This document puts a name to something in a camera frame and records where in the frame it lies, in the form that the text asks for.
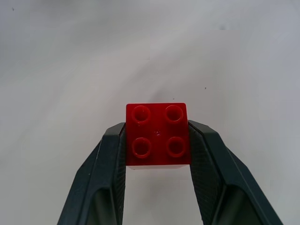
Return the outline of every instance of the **red lego brick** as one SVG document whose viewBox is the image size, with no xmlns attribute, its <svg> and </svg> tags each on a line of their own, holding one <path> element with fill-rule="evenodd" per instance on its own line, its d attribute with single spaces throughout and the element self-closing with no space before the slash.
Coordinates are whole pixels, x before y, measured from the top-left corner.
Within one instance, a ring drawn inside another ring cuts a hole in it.
<svg viewBox="0 0 300 225">
<path fill-rule="evenodd" d="M 191 163 L 184 103 L 126 106 L 127 165 Z"/>
</svg>

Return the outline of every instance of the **red duplo brick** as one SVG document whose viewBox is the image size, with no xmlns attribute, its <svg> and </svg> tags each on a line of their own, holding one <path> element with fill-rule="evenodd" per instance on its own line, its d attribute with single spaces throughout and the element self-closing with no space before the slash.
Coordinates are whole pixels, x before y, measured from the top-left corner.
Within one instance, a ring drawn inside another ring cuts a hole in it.
<svg viewBox="0 0 300 225">
<path fill-rule="evenodd" d="M 185 103 L 126 106 L 127 165 L 191 163 Z"/>
</svg>

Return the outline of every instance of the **plastic brick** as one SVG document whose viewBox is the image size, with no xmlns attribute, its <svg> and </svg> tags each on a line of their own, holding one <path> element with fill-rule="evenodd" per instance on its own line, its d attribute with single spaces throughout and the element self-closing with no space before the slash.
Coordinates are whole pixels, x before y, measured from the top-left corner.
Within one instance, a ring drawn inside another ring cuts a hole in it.
<svg viewBox="0 0 300 225">
<path fill-rule="evenodd" d="M 185 103 L 126 106 L 126 165 L 191 163 Z"/>
</svg>

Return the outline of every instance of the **white surface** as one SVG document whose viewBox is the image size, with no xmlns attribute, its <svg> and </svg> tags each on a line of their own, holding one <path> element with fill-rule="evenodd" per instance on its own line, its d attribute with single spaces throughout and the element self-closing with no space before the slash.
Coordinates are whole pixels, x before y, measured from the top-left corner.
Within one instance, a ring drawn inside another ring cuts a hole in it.
<svg viewBox="0 0 300 225">
<path fill-rule="evenodd" d="M 283 223 L 298 224 L 299 8 L 1 1 L 0 223 L 56 224 L 77 169 L 125 121 L 126 103 L 175 101 L 221 134 Z M 188 167 L 127 170 L 124 225 L 200 221 Z"/>
</svg>

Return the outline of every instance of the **lego brick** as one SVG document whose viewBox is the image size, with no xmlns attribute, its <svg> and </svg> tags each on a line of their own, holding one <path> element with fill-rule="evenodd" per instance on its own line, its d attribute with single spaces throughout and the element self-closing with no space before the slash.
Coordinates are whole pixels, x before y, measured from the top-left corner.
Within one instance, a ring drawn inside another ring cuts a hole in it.
<svg viewBox="0 0 300 225">
<path fill-rule="evenodd" d="M 184 103 L 128 104 L 126 139 L 126 165 L 191 163 Z"/>
</svg>

